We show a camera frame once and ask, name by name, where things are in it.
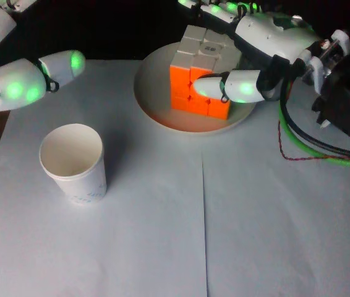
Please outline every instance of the white tabletop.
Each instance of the white tabletop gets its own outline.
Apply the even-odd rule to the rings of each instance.
[[[277,103],[213,136],[162,128],[135,102],[139,64],[89,61],[74,83],[11,113],[0,297],[350,296],[350,168],[282,159]],[[294,88],[295,121],[350,149],[314,123],[311,89]],[[105,143],[108,193],[88,207],[66,201],[38,161],[44,136],[69,123]]]

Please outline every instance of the white cup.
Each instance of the white cup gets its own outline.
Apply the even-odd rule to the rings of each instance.
[[[106,176],[104,147],[99,134],[81,124],[51,131],[40,145],[40,164],[48,176],[78,204],[103,198]]]

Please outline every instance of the white plate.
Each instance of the white plate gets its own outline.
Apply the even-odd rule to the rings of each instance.
[[[178,44],[159,48],[143,60],[134,80],[134,93],[141,109],[165,127],[191,133],[222,131],[244,120],[252,112],[255,103],[232,102],[226,121],[171,109],[169,65]]]

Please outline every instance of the dark background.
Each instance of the dark background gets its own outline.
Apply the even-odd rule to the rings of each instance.
[[[301,15],[322,37],[337,29],[350,34],[350,1],[261,0],[274,11]],[[191,21],[177,0],[38,0],[19,17],[17,28],[0,44],[0,66],[63,50],[88,59],[143,59],[181,39]],[[0,138],[9,113],[0,113]]]

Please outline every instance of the green cable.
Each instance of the green cable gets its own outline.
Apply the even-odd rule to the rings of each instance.
[[[305,143],[301,142],[290,130],[288,124],[285,121],[285,118],[282,114],[281,108],[280,108],[280,122],[281,122],[281,127],[284,129],[285,134],[289,137],[289,139],[301,150],[305,151],[309,155],[313,157],[324,157],[325,155],[318,152],[317,150],[314,150],[313,148],[309,147]],[[350,160],[344,160],[344,159],[334,159],[334,158],[327,158],[323,159],[327,162],[336,164],[336,165],[341,165],[341,166],[347,166],[350,167]]]

